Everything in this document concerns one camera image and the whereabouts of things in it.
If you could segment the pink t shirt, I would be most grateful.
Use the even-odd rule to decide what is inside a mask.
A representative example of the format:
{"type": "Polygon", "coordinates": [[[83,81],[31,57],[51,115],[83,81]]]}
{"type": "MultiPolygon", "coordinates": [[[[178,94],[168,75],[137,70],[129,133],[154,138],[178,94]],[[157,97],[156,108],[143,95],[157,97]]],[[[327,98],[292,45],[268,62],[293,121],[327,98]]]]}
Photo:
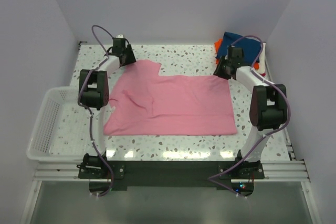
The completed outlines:
{"type": "Polygon", "coordinates": [[[237,133],[228,81],[216,76],[161,76],[159,63],[125,67],[109,98],[105,135],[237,133]]]}

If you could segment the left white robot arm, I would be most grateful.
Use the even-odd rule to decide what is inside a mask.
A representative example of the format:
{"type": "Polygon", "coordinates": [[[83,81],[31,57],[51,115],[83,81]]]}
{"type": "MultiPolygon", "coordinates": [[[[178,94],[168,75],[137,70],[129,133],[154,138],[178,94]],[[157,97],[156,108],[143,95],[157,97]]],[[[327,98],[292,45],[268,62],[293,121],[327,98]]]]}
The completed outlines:
{"type": "Polygon", "coordinates": [[[103,60],[93,69],[82,69],[79,75],[77,103],[89,112],[90,144],[100,155],[106,151],[103,122],[110,95],[108,78],[118,69],[136,63],[132,46],[126,38],[119,35],[112,41],[103,60]]]}

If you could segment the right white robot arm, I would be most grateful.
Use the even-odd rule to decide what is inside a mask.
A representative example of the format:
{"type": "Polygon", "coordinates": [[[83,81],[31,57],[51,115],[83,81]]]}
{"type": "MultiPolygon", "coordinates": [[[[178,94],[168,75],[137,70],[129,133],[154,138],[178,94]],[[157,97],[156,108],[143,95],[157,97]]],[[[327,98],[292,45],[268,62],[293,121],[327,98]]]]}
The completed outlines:
{"type": "Polygon", "coordinates": [[[261,155],[271,135],[287,126],[290,108],[287,90],[283,84],[268,81],[244,62],[242,48],[228,46],[227,55],[221,57],[214,75],[226,80],[236,80],[251,92],[249,120],[252,124],[244,146],[239,151],[242,158],[234,165],[234,173],[246,178],[253,171],[251,163],[261,160],[261,155]]]}

